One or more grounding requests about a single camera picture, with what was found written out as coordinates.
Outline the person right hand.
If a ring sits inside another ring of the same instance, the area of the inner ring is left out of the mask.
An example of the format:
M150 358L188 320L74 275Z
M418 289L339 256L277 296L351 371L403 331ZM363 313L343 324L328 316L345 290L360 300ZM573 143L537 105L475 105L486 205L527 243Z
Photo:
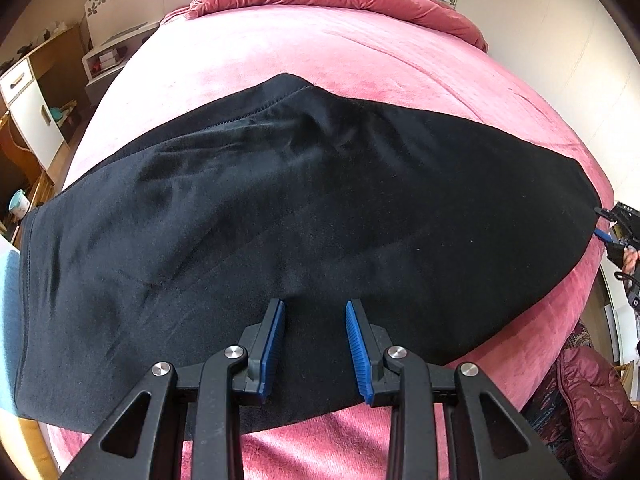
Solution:
M628 275L634 275L636 266L639 262L639 252L632 247L626 247L623 253L622 272Z

